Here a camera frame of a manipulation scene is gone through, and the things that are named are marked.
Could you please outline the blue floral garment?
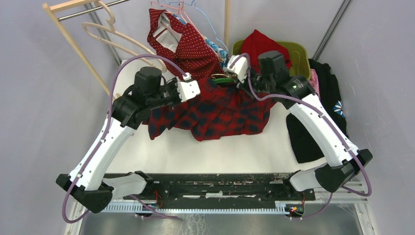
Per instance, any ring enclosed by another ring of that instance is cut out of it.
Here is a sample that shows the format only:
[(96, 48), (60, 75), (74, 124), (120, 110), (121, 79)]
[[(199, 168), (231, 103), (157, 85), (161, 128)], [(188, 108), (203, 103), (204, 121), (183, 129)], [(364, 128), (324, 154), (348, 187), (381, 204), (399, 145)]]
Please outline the blue floral garment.
[(213, 49), (213, 51), (217, 54), (218, 61), (219, 61), (220, 66), (222, 67), (222, 69), (226, 70), (227, 69), (227, 64), (229, 62), (228, 52), (226, 50), (222, 49), (215, 42), (213, 42), (212, 40), (208, 39), (205, 36), (204, 36), (204, 40), (205, 40), (206, 44), (209, 47), (211, 47)]

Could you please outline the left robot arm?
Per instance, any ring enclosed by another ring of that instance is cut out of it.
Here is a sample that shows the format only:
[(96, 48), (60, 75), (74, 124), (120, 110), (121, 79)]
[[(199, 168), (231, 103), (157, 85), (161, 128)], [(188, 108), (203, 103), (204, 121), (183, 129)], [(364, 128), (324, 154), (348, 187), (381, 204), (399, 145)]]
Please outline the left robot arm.
[(166, 79), (160, 69), (143, 67), (136, 72), (133, 83), (110, 105), (100, 135), (80, 163), (68, 174), (60, 174), (56, 184), (86, 208), (99, 213), (114, 200), (126, 196), (150, 198), (154, 193), (153, 179), (134, 171), (113, 178), (106, 172), (119, 150), (149, 118), (152, 110), (181, 104), (187, 91), (198, 95), (192, 88), (197, 83), (189, 73)]

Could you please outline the red polka dot garment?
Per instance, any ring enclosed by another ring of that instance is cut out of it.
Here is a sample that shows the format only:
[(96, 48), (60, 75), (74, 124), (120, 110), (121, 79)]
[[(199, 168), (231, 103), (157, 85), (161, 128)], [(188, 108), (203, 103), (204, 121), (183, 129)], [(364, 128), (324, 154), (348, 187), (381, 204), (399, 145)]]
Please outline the red polka dot garment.
[(218, 55), (196, 28), (183, 24), (165, 10), (149, 9), (148, 44), (156, 54), (173, 61), (195, 80), (223, 73)]

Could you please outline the green hanger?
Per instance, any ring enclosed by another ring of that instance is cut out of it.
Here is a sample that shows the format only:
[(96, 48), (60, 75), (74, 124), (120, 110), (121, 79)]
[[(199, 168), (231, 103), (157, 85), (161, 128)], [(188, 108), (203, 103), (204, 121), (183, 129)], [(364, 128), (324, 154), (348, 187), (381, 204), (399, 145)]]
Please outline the green hanger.
[(215, 74), (212, 74), (210, 77), (211, 77), (212, 81), (215, 84), (221, 85), (221, 84), (231, 84), (231, 83), (234, 83), (234, 79), (232, 78), (231, 75), (228, 75), (228, 74), (215, 73)]

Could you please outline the black garment with flower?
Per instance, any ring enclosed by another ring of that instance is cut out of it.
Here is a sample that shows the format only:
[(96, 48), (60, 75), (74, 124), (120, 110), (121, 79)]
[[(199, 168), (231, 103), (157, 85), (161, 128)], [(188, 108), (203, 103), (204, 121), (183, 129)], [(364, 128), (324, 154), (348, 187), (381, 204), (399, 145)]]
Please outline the black garment with flower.
[[(337, 77), (331, 73), (331, 67), (327, 63), (322, 64), (309, 59), (309, 65), (318, 75), (320, 100), (323, 107), (346, 135), (346, 119)], [(286, 117), (286, 125), (291, 148), (299, 164), (313, 162), (324, 157), (317, 143), (294, 115), (289, 114)]]

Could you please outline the red plaid shirt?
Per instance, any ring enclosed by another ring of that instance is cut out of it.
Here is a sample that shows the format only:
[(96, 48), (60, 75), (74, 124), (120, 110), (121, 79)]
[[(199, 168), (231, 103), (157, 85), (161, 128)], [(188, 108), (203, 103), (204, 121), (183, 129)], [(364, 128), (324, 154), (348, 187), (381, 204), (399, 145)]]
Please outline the red plaid shirt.
[(152, 110), (143, 121), (151, 140), (172, 128), (189, 130), (197, 141), (262, 133), (276, 100), (258, 101), (235, 86), (219, 86), (211, 79), (198, 81), (201, 93), (170, 109)]

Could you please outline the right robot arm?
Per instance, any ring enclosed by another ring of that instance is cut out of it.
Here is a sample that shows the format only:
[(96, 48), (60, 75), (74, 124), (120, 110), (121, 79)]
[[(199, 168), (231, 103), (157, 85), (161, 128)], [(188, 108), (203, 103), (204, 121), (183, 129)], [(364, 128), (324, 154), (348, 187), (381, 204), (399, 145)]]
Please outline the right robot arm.
[(326, 163), (292, 173), (283, 185), (283, 195), (297, 199), (309, 188), (334, 193), (343, 188), (360, 196), (370, 196), (372, 186), (364, 167), (372, 160), (368, 149), (360, 149), (337, 126), (323, 107), (316, 91), (302, 75), (291, 76), (283, 55), (276, 51), (258, 57), (260, 72), (251, 76), (247, 53), (233, 55), (227, 70), (239, 89), (258, 101), (274, 98), (306, 128), (325, 157)]

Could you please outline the pink hanger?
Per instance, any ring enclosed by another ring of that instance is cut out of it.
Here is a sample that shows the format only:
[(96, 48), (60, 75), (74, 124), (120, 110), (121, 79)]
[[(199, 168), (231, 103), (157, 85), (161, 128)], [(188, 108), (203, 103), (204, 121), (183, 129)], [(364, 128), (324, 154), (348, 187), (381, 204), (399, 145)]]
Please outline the pink hanger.
[(185, 11), (185, 7), (184, 7), (184, 5), (185, 5), (185, 1), (184, 0), (178, 0), (177, 1), (177, 6), (176, 7), (174, 7), (174, 6), (172, 6), (171, 4), (171, 2), (167, 2), (166, 0), (164, 0), (163, 1), (164, 3), (160, 3), (160, 1), (159, 0), (152, 0), (151, 2), (150, 2), (150, 4), (151, 4), (151, 6), (153, 6), (153, 4), (155, 4), (155, 5), (157, 5), (157, 6), (159, 6), (159, 7), (161, 7), (161, 8), (163, 8), (164, 10), (166, 10), (166, 12), (167, 13), (169, 13), (169, 14), (172, 14), (172, 15), (174, 15), (174, 16), (177, 16), (178, 18), (180, 18), (181, 20), (183, 20), (183, 22), (185, 23), (185, 24), (190, 24), (190, 25), (192, 25), (195, 29), (196, 29), (196, 31), (200, 34), (200, 36), (204, 39), (204, 41), (205, 41), (205, 43), (208, 45), (208, 46), (211, 46), (210, 44), (209, 44), (209, 42), (207, 41), (207, 37), (205, 37), (200, 31), (199, 31), (199, 29), (195, 26), (195, 24), (193, 23), (193, 21), (190, 19), (190, 17), (188, 16), (188, 14), (186, 13), (186, 11)]

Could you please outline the green plastic basket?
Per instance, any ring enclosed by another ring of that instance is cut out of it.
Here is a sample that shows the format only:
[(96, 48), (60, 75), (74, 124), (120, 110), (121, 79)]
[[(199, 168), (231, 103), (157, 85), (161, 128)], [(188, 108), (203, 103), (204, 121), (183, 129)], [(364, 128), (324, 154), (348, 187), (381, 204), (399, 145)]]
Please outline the green plastic basket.
[[(240, 48), (243, 42), (244, 41), (238, 41), (233, 45), (232, 55), (241, 54)], [(303, 75), (306, 79), (309, 79), (311, 77), (311, 74), (310, 74), (311, 69), (309, 66), (308, 56), (307, 56), (307, 52), (305, 48), (294, 42), (282, 42), (279, 44), (285, 47), (286, 49), (288, 49), (289, 51), (289, 55), (290, 55), (291, 62), (292, 62), (291, 68), (288, 68), (290, 76)], [(251, 65), (251, 67), (257, 73), (260, 72), (260, 65), (258, 67)]]

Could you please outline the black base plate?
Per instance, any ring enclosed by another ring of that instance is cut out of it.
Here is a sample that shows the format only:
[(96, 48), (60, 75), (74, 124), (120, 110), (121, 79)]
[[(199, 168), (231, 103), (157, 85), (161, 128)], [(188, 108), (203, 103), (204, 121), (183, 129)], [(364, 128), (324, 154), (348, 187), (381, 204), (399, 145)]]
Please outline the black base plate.
[(313, 189), (295, 191), (287, 173), (156, 174), (137, 195), (156, 200), (162, 209), (272, 209), (275, 202), (302, 203), (316, 199)]

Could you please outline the pink cloth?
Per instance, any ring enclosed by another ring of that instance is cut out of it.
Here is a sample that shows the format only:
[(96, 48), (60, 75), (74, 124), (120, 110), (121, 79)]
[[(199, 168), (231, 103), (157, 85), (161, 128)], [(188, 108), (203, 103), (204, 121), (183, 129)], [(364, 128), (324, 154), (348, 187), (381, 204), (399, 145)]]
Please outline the pink cloth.
[(317, 75), (317, 73), (314, 69), (311, 69), (310, 72), (311, 72), (310, 73), (311, 77), (308, 81), (311, 84), (311, 86), (313, 87), (313, 89), (315, 90), (318, 97), (321, 97), (318, 75)]

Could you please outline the wooden hanger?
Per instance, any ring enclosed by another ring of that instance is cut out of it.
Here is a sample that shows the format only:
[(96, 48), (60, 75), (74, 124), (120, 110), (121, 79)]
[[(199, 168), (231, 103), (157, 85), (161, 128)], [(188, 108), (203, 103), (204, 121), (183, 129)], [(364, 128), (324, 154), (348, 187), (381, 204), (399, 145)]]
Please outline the wooden hanger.
[(94, 0), (84, 9), (95, 11), (87, 13), (89, 21), (81, 23), (82, 29), (94, 40), (105, 44), (121, 64), (132, 56), (155, 54), (148, 45), (148, 6), (139, 7), (134, 1), (112, 4), (112, 0)]

